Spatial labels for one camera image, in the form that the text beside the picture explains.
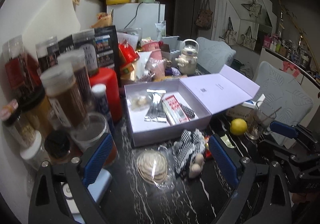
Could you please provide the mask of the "red gold cartoon snack bag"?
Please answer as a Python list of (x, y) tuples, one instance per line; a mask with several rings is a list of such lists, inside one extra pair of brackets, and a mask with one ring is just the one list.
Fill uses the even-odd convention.
[(204, 140), (205, 140), (204, 158), (206, 160), (209, 160), (209, 159), (213, 158), (213, 156), (212, 156), (212, 154), (211, 154), (211, 152), (209, 150), (209, 138), (210, 138), (209, 136), (205, 136), (204, 137)]

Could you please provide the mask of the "checkered plush toy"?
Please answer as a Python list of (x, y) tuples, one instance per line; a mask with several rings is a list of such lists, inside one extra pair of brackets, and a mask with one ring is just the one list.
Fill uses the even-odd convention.
[(202, 173), (206, 141), (199, 129), (184, 130), (173, 146), (175, 173), (180, 178), (193, 179)]

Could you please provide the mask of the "bag of rubber bands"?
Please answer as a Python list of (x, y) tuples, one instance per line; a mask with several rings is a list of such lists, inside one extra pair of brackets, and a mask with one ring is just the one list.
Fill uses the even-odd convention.
[(162, 190), (175, 188), (174, 172), (164, 151), (155, 149), (140, 151), (136, 155), (135, 166), (144, 182)]

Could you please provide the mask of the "red white snack packet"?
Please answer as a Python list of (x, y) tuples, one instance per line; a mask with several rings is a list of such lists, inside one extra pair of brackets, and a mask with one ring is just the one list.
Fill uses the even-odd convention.
[(189, 118), (174, 95), (162, 99), (163, 110), (171, 125), (187, 123)]

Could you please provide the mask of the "clear bag with cream item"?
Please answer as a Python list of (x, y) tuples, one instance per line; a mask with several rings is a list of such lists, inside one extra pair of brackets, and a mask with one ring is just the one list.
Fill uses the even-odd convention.
[(131, 110), (142, 110), (150, 105), (149, 95), (135, 95), (130, 98)]

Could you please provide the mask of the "silver foil packet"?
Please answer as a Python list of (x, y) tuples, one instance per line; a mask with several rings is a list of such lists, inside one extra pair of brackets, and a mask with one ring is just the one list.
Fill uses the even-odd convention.
[(166, 123), (167, 117), (163, 109), (162, 98), (167, 92), (165, 90), (153, 89), (147, 89), (146, 91), (151, 97), (151, 104), (148, 112), (144, 116), (144, 121)]

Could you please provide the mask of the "clear glass mug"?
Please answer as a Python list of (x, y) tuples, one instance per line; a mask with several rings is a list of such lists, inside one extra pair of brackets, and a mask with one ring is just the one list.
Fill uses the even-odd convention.
[(255, 108), (247, 119), (245, 136), (256, 141), (262, 134), (269, 134), (268, 127), (275, 119), (276, 111), (274, 108), (264, 101), (257, 101)]

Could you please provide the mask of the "grey quilted chair cushion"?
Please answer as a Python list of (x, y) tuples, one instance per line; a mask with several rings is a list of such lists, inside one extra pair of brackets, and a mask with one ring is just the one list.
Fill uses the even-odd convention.
[(266, 115), (275, 112), (274, 119), (287, 125), (297, 125), (313, 108), (312, 98), (296, 79), (266, 61), (260, 63), (255, 83), (260, 86), (253, 98), (265, 96), (261, 106)]

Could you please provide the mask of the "yellow lemon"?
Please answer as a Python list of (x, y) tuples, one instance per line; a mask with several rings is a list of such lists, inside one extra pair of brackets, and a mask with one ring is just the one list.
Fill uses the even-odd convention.
[(247, 123), (242, 118), (236, 118), (231, 121), (230, 132), (235, 136), (241, 136), (247, 131)]

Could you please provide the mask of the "white medicine box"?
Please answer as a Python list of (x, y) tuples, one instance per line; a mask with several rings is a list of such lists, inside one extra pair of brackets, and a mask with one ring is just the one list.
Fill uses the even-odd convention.
[(242, 103), (242, 106), (248, 109), (254, 109), (256, 107), (257, 102), (263, 102), (265, 100), (265, 95), (262, 94), (257, 101), (248, 100)]

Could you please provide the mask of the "brown powder jar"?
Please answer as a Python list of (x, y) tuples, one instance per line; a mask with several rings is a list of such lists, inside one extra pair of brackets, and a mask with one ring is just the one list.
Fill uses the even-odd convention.
[(48, 100), (60, 120), (67, 128), (76, 128), (87, 117), (71, 63), (55, 65), (40, 75)]

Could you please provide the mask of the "blue tablet tube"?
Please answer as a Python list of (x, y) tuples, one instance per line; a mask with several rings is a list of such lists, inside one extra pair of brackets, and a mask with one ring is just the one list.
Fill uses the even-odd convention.
[(92, 93), (95, 98), (97, 111), (105, 116), (110, 132), (114, 137), (116, 132), (107, 100), (106, 90), (105, 84), (95, 84), (92, 86)]

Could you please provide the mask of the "lavender open gift box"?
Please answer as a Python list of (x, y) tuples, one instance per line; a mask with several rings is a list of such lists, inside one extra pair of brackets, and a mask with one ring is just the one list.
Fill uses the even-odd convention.
[[(143, 147), (178, 138), (183, 130), (204, 130), (213, 115), (251, 100), (259, 88), (258, 84), (227, 65), (214, 74), (126, 85), (124, 91), (132, 143), (135, 147)], [(176, 125), (145, 121), (149, 108), (133, 109), (130, 99), (145, 94), (148, 89), (166, 91), (164, 98), (174, 96), (179, 103), (193, 110), (195, 117)]]

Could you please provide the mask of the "red cylindrical canister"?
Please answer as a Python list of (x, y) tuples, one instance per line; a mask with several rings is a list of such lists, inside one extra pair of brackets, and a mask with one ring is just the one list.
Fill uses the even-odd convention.
[(96, 75), (89, 77), (89, 82), (91, 87), (97, 84), (104, 84), (106, 86), (106, 97), (112, 120), (114, 123), (118, 123), (123, 113), (116, 72), (113, 69), (101, 67)]

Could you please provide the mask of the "purple label jar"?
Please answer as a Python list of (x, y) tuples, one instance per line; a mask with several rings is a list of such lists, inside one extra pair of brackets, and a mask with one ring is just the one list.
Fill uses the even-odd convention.
[(74, 48), (83, 49), (88, 75), (91, 77), (99, 72), (95, 50), (95, 32), (93, 29), (83, 30), (72, 35)]

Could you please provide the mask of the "dark red jar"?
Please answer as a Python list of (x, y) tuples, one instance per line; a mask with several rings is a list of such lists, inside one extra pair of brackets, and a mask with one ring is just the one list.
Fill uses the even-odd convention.
[(21, 35), (18, 35), (2, 46), (5, 71), (12, 91), (21, 103), (33, 99), (41, 91), (39, 63), (24, 47)]

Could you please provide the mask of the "red snack pouch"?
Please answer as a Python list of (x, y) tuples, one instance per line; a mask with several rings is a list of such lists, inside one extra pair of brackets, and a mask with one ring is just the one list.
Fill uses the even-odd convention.
[(118, 48), (121, 66), (132, 63), (139, 59), (138, 53), (133, 49), (133, 47), (129, 43), (118, 44)]

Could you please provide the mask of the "white astronaut kettle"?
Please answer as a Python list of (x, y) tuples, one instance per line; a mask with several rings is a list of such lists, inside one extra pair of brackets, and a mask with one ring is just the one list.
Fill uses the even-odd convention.
[(199, 43), (193, 39), (185, 39), (180, 46), (180, 55), (175, 59), (181, 74), (195, 74)]

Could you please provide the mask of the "pink paper cup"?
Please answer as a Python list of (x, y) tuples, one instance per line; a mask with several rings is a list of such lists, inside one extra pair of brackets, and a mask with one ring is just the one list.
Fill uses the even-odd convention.
[(151, 39), (142, 39), (141, 53), (148, 52), (147, 68), (155, 74), (154, 79), (160, 80), (165, 76), (165, 60), (162, 57), (159, 42)]

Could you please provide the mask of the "black coffee pouch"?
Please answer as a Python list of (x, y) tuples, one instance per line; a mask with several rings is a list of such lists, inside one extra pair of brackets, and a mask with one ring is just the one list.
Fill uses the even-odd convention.
[(112, 25), (95, 28), (94, 32), (98, 66), (113, 69), (120, 87), (120, 55), (116, 27)]

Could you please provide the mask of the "white mini fridge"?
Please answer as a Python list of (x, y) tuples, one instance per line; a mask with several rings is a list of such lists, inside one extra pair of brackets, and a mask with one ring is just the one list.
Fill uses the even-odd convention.
[(142, 38), (157, 39), (157, 23), (165, 20), (165, 5), (160, 3), (128, 3), (108, 5), (107, 13), (113, 11), (113, 24), (117, 30), (141, 28)]

